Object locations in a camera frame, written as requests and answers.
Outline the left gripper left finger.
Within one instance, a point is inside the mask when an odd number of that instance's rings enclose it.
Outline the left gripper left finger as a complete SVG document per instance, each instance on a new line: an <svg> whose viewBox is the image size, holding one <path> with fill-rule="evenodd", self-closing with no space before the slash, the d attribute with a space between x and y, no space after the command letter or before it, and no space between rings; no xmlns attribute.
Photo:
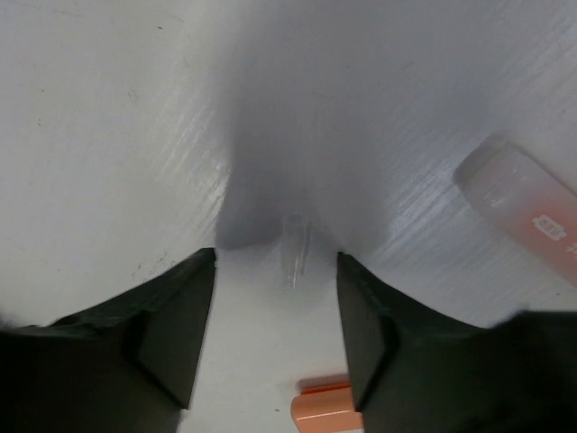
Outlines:
<svg viewBox="0 0 577 433"><path fill-rule="evenodd" d="M1 331L4 432L174 432L215 286L203 248L156 278L40 326Z"/></svg>

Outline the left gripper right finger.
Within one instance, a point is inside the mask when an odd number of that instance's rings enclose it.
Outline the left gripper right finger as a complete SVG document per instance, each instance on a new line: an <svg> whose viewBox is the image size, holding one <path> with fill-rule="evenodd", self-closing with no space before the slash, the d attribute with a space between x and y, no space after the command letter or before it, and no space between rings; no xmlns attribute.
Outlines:
<svg viewBox="0 0 577 433"><path fill-rule="evenodd" d="M354 257L336 288L354 408L368 432L573 432L576 315L522 311L475 327Z"/></svg>

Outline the clear pen cap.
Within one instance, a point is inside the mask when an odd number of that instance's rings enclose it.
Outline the clear pen cap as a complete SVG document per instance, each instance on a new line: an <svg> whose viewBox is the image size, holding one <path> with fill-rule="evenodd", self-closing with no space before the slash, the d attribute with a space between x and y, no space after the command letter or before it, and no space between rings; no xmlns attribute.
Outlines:
<svg viewBox="0 0 577 433"><path fill-rule="evenodd" d="M304 216L289 214L283 218L279 253L283 287L295 288L305 273L310 235L311 224Z"/></svg>

